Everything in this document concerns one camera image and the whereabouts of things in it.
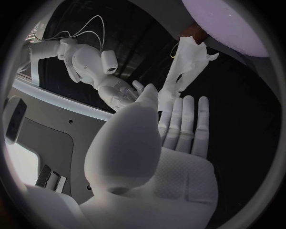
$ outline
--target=white fabric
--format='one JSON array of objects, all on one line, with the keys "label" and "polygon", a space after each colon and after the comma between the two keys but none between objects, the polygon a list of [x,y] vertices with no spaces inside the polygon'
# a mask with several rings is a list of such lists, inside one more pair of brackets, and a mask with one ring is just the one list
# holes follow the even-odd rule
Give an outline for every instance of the white fabric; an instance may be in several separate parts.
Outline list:
[{"label": "white fabric", "polygon": [[218,198],[209,161],[163,147],[155,175],[145,185],[121,196],[93,192],[80,207],[99,229],[204,229]]},{"label": "white fabric", "polygon": [[158,95],[158,111],[163,110],[166,102],[173,102],[178,98],[180,92],[184,91],[204,70],[209,61],[215,60],[218,55],[218,53],[208,55],[205,43],[196,44],[192,36],[181,37],[175,59]]}]

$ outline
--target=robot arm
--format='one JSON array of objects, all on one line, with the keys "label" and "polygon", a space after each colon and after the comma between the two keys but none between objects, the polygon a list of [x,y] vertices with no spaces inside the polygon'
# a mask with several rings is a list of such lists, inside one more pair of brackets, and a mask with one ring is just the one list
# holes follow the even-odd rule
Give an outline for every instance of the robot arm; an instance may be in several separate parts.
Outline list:
[{"label": "robot arm", "polygon": [[78,44],[73,38],[26,44],[22,49],[22,64],[18,72],[24,71],[31,61],[56,56],[64,61],[74,82],[81,81],[92,85],[115,111],[135,102],[144,89],[142,84],[134,81],[135,91],[124,80],[112,75],[118,66],[114,51],[100,53],[87,44]]}]

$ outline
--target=window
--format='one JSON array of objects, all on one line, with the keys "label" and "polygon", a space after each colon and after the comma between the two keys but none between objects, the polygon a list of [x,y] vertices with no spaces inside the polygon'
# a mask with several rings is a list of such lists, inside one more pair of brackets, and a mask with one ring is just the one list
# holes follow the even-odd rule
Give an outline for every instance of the window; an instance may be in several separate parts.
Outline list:
[{"label": "window", "polygon": [[39,160],[37,155],[17,143],[6,146],[20,180],[24,184],[34,186],[38,179]]}]

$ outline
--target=textured fabric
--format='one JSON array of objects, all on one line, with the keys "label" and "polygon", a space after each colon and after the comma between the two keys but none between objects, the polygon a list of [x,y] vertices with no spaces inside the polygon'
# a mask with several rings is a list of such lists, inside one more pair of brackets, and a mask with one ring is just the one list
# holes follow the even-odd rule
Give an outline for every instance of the textured fabric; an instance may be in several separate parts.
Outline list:
[{"label": "textured fabric", "polygon": [[155,175],[124,195],[94,190],[81,205],[97,228],[204,229],[217,204],[212,164],[162,148]]}]

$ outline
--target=white tissue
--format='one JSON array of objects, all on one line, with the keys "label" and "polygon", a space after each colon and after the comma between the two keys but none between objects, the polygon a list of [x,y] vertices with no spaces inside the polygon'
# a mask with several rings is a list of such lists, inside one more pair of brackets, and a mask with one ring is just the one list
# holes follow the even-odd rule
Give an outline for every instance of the white tissue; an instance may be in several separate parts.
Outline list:
[{"label": "white tissue", "polygon": [[181,37],[165,84],[158,94],[158,111],[163,110],[166,102],[180,97],[180,92],[184,91],[209,61],[215,60],[218,55],[219,53],[208,55],[205,43],[196,44],[193,37]]}]

